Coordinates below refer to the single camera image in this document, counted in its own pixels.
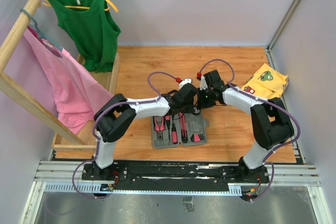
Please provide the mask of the grey plastic tool case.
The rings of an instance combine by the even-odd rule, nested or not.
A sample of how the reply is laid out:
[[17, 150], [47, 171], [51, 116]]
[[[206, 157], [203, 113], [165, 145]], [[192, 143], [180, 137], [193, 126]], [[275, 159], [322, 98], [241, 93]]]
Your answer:
[[208, 142], [208, 119], [202, 113], [179, 113], [174, 116], [152, 117], [152, 147], [198, 146]]

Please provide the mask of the pink handled pliers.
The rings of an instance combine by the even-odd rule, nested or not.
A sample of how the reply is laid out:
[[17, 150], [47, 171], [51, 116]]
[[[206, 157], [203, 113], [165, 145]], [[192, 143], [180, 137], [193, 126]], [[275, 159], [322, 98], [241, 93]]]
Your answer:
[[163, 141], [163, 131], [165, 130], [164, 126], [164, 117], [154, 116], [153, 117], [154, 131], [156, 132], [156, 137], [159, 142]]

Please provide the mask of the pink hex key set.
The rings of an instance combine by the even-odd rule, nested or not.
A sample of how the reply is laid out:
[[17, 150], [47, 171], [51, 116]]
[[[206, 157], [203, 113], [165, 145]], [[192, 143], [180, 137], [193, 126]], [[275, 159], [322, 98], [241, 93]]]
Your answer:
[[200, 141], [204, 141], [205, 137], [203, 134], [193, 134], [191, 136], [191, 141], [192, 142], [200, 142]]

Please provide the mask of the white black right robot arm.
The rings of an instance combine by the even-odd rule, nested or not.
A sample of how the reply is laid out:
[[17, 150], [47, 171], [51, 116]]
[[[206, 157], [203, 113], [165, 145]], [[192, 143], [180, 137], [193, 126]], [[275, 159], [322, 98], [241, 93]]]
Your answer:
[[219, 102], [221, 105], [234, 106], [251, 116], [255, 141], [238, 162], [238, 177], [244, 182], [250, 182], [263, 167], [271, 151], [294, 135], [283, 102], [280, 98], [260, 98], [236, 85], [225, 83], [216, 70], [206, 74], [199, 72], [196, 77], [200, 81], [197, 97], [199, 110], [211, 108]]

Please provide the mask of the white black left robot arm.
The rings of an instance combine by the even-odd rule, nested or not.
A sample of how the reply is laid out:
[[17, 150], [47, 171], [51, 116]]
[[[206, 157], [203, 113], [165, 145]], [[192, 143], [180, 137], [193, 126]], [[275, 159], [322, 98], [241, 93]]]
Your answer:
[[191, 104], [198, 89], [186, 83], [176, 92], [147, 99], [129, 99], [115, 95], [94, 116], [93, 135], [97, 138], [93, 156], [93, 176], [106, 180], [112, 175], [113, 153], [117, 140], [123, 137], [133, 121], [153, 116], [178, 114]]

